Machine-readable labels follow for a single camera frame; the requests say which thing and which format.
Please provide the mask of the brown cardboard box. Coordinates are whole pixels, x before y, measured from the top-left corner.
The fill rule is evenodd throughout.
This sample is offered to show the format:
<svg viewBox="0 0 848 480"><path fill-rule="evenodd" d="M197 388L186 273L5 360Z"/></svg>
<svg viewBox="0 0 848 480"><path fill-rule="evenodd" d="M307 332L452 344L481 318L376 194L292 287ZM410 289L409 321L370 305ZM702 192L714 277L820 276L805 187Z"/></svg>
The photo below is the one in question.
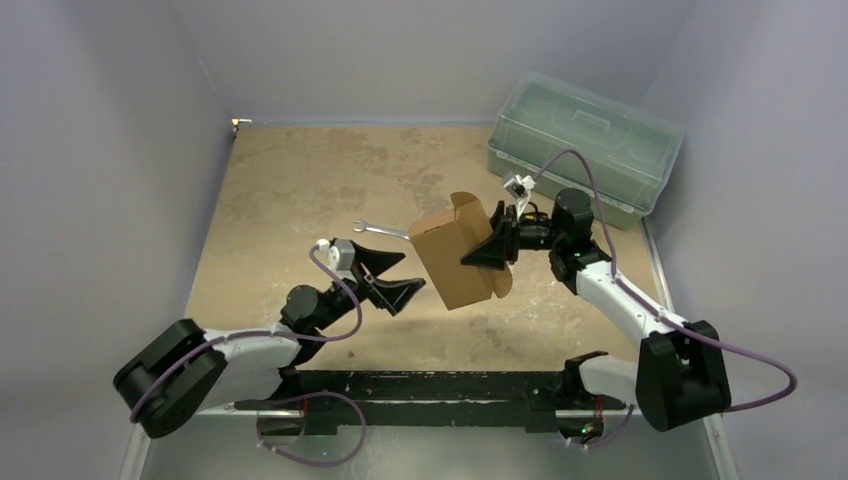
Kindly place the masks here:
<svg viewBox="0 0 848 480"><path fill-rule="evenodd" d="M450 194L452 207L414 222L409 240L449 311L504 298L512 290L509 269L464 265L462 258L488 239L493 228L481 201L464 191Z"/></svg>

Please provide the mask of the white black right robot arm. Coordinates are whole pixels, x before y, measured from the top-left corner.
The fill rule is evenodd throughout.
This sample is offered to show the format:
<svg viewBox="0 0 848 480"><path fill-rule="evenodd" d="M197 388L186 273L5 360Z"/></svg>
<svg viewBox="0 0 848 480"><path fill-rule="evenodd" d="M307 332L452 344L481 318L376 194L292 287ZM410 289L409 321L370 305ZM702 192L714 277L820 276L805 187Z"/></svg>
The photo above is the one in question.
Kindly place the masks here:
<svg viewBox="0 0 848 480"><path fill-rule="evenodd" d="M488 238L462 264L505 270L522 250L545 250L553 276L592 304L639 348L634 362L595 351L564 364L554 396L584 407L598 396L638 408L665 432L727 411L731 392L718 334L707 321L687 321L663 310L613 266L592 238L595 216L589 196L561 190L551 213L519 214L500 204Z"/></svg>

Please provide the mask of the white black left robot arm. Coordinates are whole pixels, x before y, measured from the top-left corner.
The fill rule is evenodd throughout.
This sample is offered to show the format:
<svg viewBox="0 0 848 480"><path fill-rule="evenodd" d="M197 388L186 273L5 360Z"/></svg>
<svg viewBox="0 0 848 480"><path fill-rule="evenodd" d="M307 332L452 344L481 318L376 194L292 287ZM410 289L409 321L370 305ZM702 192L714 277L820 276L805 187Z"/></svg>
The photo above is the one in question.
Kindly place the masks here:
<svg viewBox="0 0 848 480"><path fill-rule="evenodd" d="M181 319L123 365L112 385L131 422L149 437L161 438L209 407L264 400L272 408L287 408L297 399L298 382L282 371L357 333L365 304L396 316L427 284L423 278L381 279L405 254L349 239L320 239L308 256L331 284L325 290L294 287L277 322L214 330Z"/></svg>

